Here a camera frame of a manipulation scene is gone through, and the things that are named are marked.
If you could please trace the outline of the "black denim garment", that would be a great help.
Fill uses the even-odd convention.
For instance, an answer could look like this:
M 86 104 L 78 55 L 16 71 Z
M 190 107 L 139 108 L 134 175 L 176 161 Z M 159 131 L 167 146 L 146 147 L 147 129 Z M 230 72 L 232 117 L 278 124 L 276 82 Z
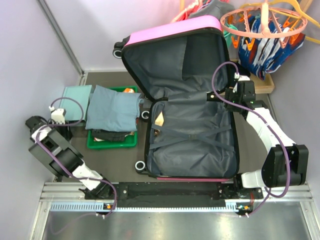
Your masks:
M 91 135 L 98 141 L 123 142 L 131 132 L 106 131 L 102 129 L 93 129 Z

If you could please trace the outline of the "light blue grey garment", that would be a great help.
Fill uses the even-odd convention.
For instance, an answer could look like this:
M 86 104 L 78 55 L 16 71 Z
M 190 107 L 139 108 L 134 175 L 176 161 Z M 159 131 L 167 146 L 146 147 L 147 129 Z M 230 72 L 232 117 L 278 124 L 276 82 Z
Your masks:
M 87 130 L 109 132 L 137 131 L 142 95 L 138 92 L 118 92 L 97 85 L 87 109 Z

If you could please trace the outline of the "pink hard-shell suitcase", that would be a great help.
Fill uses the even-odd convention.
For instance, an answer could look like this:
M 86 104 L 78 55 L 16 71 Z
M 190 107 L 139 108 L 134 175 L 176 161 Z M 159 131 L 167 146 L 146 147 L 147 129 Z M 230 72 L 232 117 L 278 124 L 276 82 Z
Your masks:
M 239 171 L 234 115 L 214 96 L 233 83 L 220 21 L 204 15 L 132 33 L 113 47 L 150 100 L 142 175 L 222 182 Z M 155 120 L 163 112 L 163 126 Z M 155 136 L 154 129 L 160 130 Z

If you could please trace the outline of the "orange white tie-dye garment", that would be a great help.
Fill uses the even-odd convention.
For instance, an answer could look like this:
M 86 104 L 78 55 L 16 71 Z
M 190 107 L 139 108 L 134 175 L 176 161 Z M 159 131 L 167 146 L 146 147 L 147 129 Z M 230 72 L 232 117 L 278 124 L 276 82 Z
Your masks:
M 124 93 L 136 93 L 136 91 L 133 88 L 125 88 L 123 90 Z

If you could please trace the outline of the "cream plastic sachet packet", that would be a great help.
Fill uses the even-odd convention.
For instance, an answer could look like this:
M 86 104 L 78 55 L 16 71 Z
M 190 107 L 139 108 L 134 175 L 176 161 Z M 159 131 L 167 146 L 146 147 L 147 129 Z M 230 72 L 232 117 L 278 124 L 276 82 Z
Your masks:
M 154 121 L 154 124 L 155 124 L 156 126 L 162 127 L 163 124 L 164 124 L 164 121 L 165 121 L 165 120 L 164 120 L 164 115 L 163 115 L 163 112 L 161 111 L 161 112 L 159 113 L 159 115 L 156 117 L 156 119 L 155 119 L 155 121 Z M 155 135 L 155 136 L 158 136 L 159 133 L 160 133 L 160 130 L 159 130 L 159 129 L 154 129 L 154 135 Z

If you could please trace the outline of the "red poppy floral garment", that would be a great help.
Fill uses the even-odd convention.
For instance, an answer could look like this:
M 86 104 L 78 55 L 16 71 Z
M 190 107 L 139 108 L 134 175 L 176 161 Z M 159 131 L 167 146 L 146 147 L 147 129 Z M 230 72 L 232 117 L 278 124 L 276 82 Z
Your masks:
M 140 121 L 139 118 L 136 118 L 136 119 L 135 119 L 135 125 L 136 125 L 136 127 L 138 127 L 139 121 Z M 126 138 L 127 136 L 134 136 L 137 131 L 131 131 L 131 132 L 129 132 L 129 133 L 125 133 L 124 137 Z

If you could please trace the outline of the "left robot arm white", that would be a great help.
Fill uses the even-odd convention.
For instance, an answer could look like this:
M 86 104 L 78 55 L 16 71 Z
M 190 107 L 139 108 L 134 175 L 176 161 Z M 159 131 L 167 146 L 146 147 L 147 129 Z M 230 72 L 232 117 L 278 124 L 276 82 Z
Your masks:
M 117 198 L 116 188 L 97 171 L 91 170 L 83 155 L 70 143 L 72 133 L 68 127 L 52 126 L 41 116 L 25 121 L 33 145 L 28 151 L 58 178 L 70 177 L 80 181 L 87 200 Z

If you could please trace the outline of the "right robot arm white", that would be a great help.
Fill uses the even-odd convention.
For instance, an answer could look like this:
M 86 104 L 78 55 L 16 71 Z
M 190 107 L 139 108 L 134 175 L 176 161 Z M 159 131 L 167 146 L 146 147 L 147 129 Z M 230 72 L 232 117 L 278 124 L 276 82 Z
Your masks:
M 264 187 L 272 197 L 282 198 L 290 186 L 300 186 L 306 181 L 309 150 L 296 144 L 274 120 L 267 105 L 256 100 L 254 82 L 238 81 L 234 88 L 225 90 L 225 107 L 240 113 L 262 141 L 267 157 L 261 169 L 241 174 L 233 185 L 233 192 L 245 198 L 252 188 Z

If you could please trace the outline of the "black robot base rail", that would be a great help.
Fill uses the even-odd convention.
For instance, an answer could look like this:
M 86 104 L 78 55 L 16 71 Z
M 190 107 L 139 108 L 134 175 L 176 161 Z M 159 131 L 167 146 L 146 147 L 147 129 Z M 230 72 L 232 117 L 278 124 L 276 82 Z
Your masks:
M 225 200 L 261 200 L 260 188 L 236 188 L 222 182 L 120 182 L 117 204 L 129 206 L 212 207 Z

